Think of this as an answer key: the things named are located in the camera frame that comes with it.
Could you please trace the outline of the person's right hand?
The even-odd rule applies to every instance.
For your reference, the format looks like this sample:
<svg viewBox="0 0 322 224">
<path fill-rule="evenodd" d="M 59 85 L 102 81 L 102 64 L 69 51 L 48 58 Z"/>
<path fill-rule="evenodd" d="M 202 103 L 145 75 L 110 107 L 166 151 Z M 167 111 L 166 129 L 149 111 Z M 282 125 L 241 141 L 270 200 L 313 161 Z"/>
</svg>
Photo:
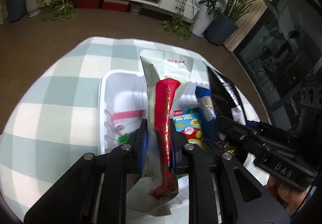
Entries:
<svg viewBox="0 0 322 224">
<path fill-rule="evenodd" d="M 285 210 L 292 216 L 298 208 L 301 207 L 302 202 L 306 199 L 310 191 L 310 187 L 305 191 L 293 189 L 288 184 L 285 184 L 280 179 L 270 175 L 265 189 L 275 198 L 281 198 L 287 205 Z"/>
</svg>

